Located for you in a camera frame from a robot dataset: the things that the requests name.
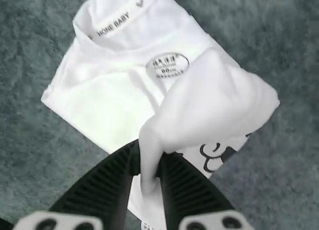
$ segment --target gray carpet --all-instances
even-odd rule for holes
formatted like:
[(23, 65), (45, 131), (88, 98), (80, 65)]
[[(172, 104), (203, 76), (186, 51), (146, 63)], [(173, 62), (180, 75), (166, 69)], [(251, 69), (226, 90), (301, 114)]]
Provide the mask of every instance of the gray carpet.
[[(40, 102), (83, 1), (0, 0), (0, 217), (11, 222), (106, 156)], [(319, 0), (176, 1), (281, 100), (213, 183), (257, 230), (319, 229)], [(126, 229), (139, 226), (128, 215)]]

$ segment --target fabric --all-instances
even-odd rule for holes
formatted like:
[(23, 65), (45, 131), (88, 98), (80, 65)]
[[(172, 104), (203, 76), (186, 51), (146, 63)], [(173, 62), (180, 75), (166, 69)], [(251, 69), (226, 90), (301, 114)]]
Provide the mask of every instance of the fabric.
[(279, 105), (274, 88), (231, 66), (213, 49), (200, 55), (171, 87), (141, 129), (141, 192), (146, 223), (165, 229), (159, 180), (163, 152), (181, 153), (207, 178), (261, 128)]
[[(0, 218), (11, 223), (47, 210), (108, 155), (40, 101), (84, 1), (0, 0)], [(280, 97), (210, 178), (257, 230), (319, 229), (318, 1), (176, 0)], [(125, 230), (140, 228), (128, 211)]]
[[(191, 73), (189, 69), (203, 53), (214, 53), (219, 65), (240, 70), (236, 61), (174, 0), (87, 0), (73, 26), (76, 38), (41, 100), (108, 153), (138, 138), (143, 124), (162, 109), (161, 102), (169, 96), (171, 87)], [(209, 60), (200, 62), (212, 65)], [(263, 124), (263, 118), (249, 118), (254, 127)], [(250, 129), (242, 128), (241, 136), (224, 140), (222, 146), (238, 151)], [(207, 177), (220, 166), (212, 165), (204, 154), (193, 153), (183, 151), (185, 158)], [(128, 209), (149, 221), (142, 214), (139, 181), (140, 176), (133, 180)]]

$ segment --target black print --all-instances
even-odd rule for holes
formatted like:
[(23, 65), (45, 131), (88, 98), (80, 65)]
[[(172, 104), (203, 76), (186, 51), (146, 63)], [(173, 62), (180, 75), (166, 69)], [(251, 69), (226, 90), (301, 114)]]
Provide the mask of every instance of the black print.
[(102, 28), (98, 31), (98, 35), (101, 37), (109, 32), (112, 32), (115, 28), (121, 26), (124, 22), (129, 19), (129, 13), (123, 13), (117, 20), (113, 22), (113, 24), (108, 25), (107, 27)]
[[(203, 145), (200, 147), (199, 152), (200, 152), (200, 154), (201, 154), (202, 156), (204, 156), (204, 157), (206, 158), (203, 168), (204, 168), (204, 170), (205, 170), (206, 172), (208, 172), (208, 173), (214, 173), (214, 172), (216, 171), (216, 170), (209, 169), (208, 163), (209, 163), (210, 160), (220, 158), (221, 161), (222, 161), (223, 163), (225, 163), (231, 156), (233, 156), (233, 155), (236, 153), (236, 151), (235, 151), (232, 147), (227, 147), (222, 154), (220, 154), (220, 155), (218, 155), (218, 156), (211, 157), (211, 156), (207, 155), (207, 154), (204, 152), (204, 147), (205, 147), (205, 146), (206, 146), (206, 144), (203, 144)], [(216, 151), (219, 149), (219, 147), (220, 147), (220, 143), (217, 143), (216, 148), (215, 148), (212, 152), (216, 152)]]

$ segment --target clothing tag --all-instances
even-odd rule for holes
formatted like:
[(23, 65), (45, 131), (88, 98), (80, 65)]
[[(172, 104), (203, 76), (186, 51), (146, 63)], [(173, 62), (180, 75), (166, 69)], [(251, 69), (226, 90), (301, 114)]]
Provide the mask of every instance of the clothing tag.
[(180, 76), (189, 66), (189, 60), (180, 53), (164, 53), (152, 58), (146, 65), (149, 73), (156, 78)]
[(144, 223), (143, 221), (141, 222), (141, 230), (160, 230), (160, 229), (155, 229), (148, 225), (147, 223)]
[(100, 24), (95, 27), (96, 33), (93, 34), (93, 38), (110, 36), (124, 28), (150, 7), (154, 1), (155, 0), (132, 0), (128, 5), (122, 7), (120, 11), (101, 21)]

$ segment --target mickey mouse print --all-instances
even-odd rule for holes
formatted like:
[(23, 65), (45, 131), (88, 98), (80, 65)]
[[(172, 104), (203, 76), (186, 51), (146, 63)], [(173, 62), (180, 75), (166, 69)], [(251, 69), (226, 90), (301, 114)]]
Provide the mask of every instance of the mickey mouse print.
[(248, 136), (210, 142), (177, 151), (194, 165), (206, 178), (209, 178), (230, 157), (246, 143)]

